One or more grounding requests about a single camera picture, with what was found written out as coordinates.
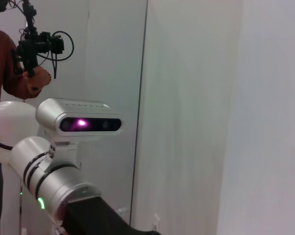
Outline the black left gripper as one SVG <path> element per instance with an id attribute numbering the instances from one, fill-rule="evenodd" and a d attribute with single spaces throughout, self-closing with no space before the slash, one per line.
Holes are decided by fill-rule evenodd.
<path id="1" fill-rule="evenodd" d="M 159 235 L 132 228 L 101 197 L 68 203 L 62 227 L 69 235 Z"/>

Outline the person's hand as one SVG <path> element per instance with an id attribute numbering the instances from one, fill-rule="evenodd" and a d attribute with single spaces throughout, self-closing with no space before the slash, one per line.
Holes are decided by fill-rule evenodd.
<path id="1" fill-rule="evenodd" d="M 30 76 L 29 72 L 25 71 L 23 79 L 26 81 L 28 93 L 31 96 L 37 96 L 51 82 L 51 75 L 41 66 L 35 67 L 33 71 L 33 76 Z"/>

